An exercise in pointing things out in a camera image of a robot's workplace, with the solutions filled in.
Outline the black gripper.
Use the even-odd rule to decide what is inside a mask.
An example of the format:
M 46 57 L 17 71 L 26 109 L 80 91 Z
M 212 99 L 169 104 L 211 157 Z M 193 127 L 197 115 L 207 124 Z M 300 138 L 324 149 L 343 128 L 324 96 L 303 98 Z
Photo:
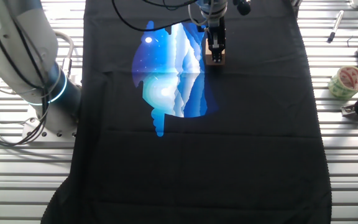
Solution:
M 225 62 L 226 28 L 224 18 L 210 19 L 206 23 L 206 53 L 211 53 L 214 63 Z

